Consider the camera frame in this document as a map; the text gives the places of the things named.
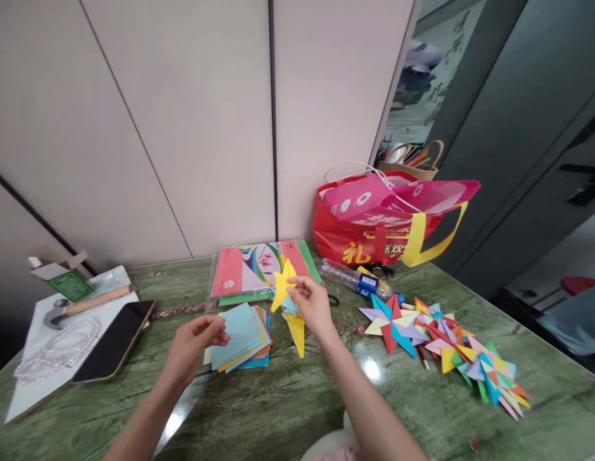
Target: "woven basket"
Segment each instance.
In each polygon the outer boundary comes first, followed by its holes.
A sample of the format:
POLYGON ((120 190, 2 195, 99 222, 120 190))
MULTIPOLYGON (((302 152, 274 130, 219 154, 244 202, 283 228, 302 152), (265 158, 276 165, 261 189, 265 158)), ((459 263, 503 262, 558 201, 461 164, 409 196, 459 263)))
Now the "woven basket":
POLYGON ((445 145, 443 144, 442 141, 436 140, 436 141, 432 141, 430 144, 428 144, 425 147, 425 149, 423 150, 423 153, 425 153, 427 156, 430 152, 430 149, 432 149, 432 146, 435 144, 438 145, 438 156, 430 165, 427 165, 427 167, 428 167, 427 170, 422 170, 420 168, 413 168, 412 166, 401 165, 401 162, 402 162, 402 160, 404 160, 404 157, 406 157, 411 152, 410 144, 402 144, 402 145, 399 145, 398 147, 396 147, 395 149, 392 149, 385 156, 385 159, 379 162, 377 168, 380 171, 384 171, 384 172, 385 171, 403 171, 403 172, 406 172, 412 176, 415 176, 417 179, 420 179, 422 181, 432 181, 434 179, 434 177, 436 176, 436 174, 438 173, 438 168, 436 168, 436 163, 440 159, 440 156, 443 154, 443 149, 445 148, 445 145), (388 163, 387 159, 396 150, 400 150, 403 147, 406 148, 404 155, 402 157, 400 157, 395 163, 388 163))

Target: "white bag handle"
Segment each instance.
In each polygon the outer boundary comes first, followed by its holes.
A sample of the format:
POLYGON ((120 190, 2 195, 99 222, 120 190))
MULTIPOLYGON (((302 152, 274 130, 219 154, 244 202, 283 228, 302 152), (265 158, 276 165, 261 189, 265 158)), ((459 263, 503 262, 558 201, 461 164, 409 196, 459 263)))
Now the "white bag handle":
POLYGON ((325 181, 326 183, 330 184, 332 182, 339 181, 340 179, 347 179, 347 178, 350 178, 350 177, 353 177, 353 176, 358 176, 360 174, 363 174, 363 173, 367 173, 368 172, 368 170, 366 169, 366 170, 360 171, 358 173, 353 173, 351 175, 348 175, 348 176, 345 176, 345 177, 342 177, 342 178, 339 178, 339 179, 335 179, 334 181, 328 181, 328 174, 329 174, 329 172, 332 171, 332 170, 334 170, 335 168, 338 168, 340 165, 344 165, 346 163, 355 163, 357 165, 363 165, 363 166, 366 166, 367 168, 371 169, 372 172, 375 173, 379 177, 379 179, 383 182, 383 184, 385 184, 385 186, 387 186, 387 188, 395 195, 395 198, 397 198, 398 200, 400 200, 403 204, 405 204, 405 205, 409 206, 410 208, 414 209, 416 212, 423 213, 423 211, 419 210, 419 208, 415 208, 410 203, 405 202, 403 199, 401 199, 400 197, 398 197, 398 195, 392 189, 392 184, 389 182, 389 180, 387 179, 387 176, 385 176, 382 171, 377 170, 372 165, 368 165, 367 163, 364 163, 364 162, 359 162, 359 161, 355 161, 355 160, 347 160, 347 161, 344 161, 342 163, 339 163, 338 165, 332 166, 323 175, 323 181, 325 181))

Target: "blue label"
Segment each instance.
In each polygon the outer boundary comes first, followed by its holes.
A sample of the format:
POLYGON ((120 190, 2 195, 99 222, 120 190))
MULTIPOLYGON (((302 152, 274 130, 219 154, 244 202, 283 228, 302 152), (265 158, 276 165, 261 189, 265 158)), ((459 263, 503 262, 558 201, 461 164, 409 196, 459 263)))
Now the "blue label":
POLYGON ((372 293, 376 294, 379 287, 379 279, 367 274, 360 274, 360 280, 357 282, 355 291, 360 295, 370 298, 372 293))

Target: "green marble table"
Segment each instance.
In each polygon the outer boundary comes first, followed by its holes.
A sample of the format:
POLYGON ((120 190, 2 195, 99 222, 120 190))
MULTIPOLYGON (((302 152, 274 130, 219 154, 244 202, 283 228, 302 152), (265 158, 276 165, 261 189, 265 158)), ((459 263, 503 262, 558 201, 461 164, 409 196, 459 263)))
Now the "green marble table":
MULTIPOLYGON (((206 301, 211 258, 130 269, 141 299, 166 311, 206 301)), ((439 461, 583 461, 595 454, 595 378, 432 264, 396 264, 392 286, 410 300, 440 302, 481 342, 492 341, 518 367, 532 410, 515 422, 503 409, 483 405, 458 373, 440 373, 430 359, 396 350, 382 338, 357 336, 368 323, 366 305, 344 287, 333 319, 355 358, 425 451, 439 461), (480 441, 476 454, 472 437, 480 441)), ((22 421, 3 426, 20 354, 0 372, 0 460, 96 460, 142 402, 161 372, 175 329, 195 314, 155 320, 118 376, 62 390, 22 421)), ((342 426, 343 404, 319 346, 306 333, 299 359, 289 330, 276 313, 271 365, 219 375, 199 372, 181 397, 157 452, 159 460, 295 460, 324 434, 342 426)))

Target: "yellow bag handle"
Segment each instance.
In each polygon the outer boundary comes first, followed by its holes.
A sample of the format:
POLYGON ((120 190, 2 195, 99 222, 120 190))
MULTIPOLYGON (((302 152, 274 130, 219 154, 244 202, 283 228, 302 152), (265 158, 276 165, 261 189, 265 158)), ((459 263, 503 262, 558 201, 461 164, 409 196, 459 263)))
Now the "yellow bag handle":
POLYGON ((406 243, 404 254, 401 257, 404 264, 408 267, 413 267, 426 263, 427 261, 440 256, 447 249, 449 243, 453 240, 453 237, 456 236, 457 228, 464 217, 468 202, 462 202, 455 205, 453 208, 457 207, 460 208, 460 212, 455 229, 442 242, 423 253, 421 253, 421 248, 423 247, 425 240, 425 213, 415 213, 413 215, 413 223, 411 224, 411 230, 408 234, 408 242, 406 243))

